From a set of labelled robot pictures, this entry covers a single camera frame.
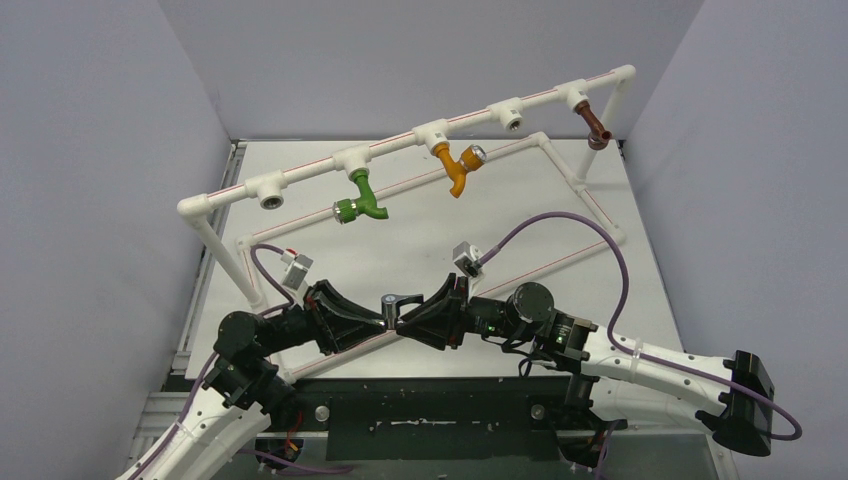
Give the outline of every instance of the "metal lever handle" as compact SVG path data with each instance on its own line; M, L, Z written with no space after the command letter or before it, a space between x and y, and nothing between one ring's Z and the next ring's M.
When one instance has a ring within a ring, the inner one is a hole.
M400 307L410 303L424 303L424 295L395 295L388 293L380 298L383 305L383 319L386 320L386 328L394 330L397 319L400 317Z

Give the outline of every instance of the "gray wall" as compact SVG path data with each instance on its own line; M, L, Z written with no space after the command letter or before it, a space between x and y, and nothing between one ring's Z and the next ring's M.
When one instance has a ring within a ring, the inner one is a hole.
M153 0L0 3L0 478L121 470L227 135Z
M160 0L233 138L379 138L632 63L623 138L701 3ZM532 129L586 126L552 105Z
M805 427L744 479L848 478L846 20L707 0L626 145L684 346L761 355Z

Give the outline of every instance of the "screw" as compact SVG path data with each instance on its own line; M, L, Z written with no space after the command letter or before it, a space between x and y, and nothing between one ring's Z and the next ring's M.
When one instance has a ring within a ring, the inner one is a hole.
M315 420L326 422L330 419L330 409L325 405L321 405L315 409Z
M541 420L545 418L545 407L539 404L530 407L530 418L533 420Z

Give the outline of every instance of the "copper faucet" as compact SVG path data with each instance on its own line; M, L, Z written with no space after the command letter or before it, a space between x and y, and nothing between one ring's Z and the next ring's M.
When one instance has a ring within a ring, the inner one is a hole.
M607 148L607 144L612 139L612 133L604 128L598 117L592 113L592 109L589 107L589 101L583 100L578 103L574 107L574 112L583 117L583 120L589 125L589 148L592 150L603 150Z

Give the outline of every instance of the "pipe elbow fitting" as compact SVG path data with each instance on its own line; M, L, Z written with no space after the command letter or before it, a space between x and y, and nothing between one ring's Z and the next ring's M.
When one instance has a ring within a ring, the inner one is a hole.
M450 189L454 198L459 198L465 190L465 177L486 163L486 152L479 145L471 145L459 156L459 161L454 161L450 154L450 145L442 143L433 149L433 156L441 160L445 173L453 180Z
M205 217L212 213L212 210L214 209L209 203L209 196L206 194L184 198L177 204L177 212L186 221Z
M583 100L574 107L574 113L583 117L583 120L589 125L589 148L592 150L603 150L607 148L609 141L612 140L612 133L607 130L604 125L598 120L598 117L592 112L588 100Z
M377 197L368 184L368 170L359 169L354 171L350 180L359 188L359 198L346 198L333 204L333 217L344 225L356 220L359 215L365 215L375 220L389 218L389 211L384 207L377 206Z
M507 132L515 132L521 128L524 117L521 116L523 104L518 97L510 98L502 102L488 106L492 114L500 120L501 125Z

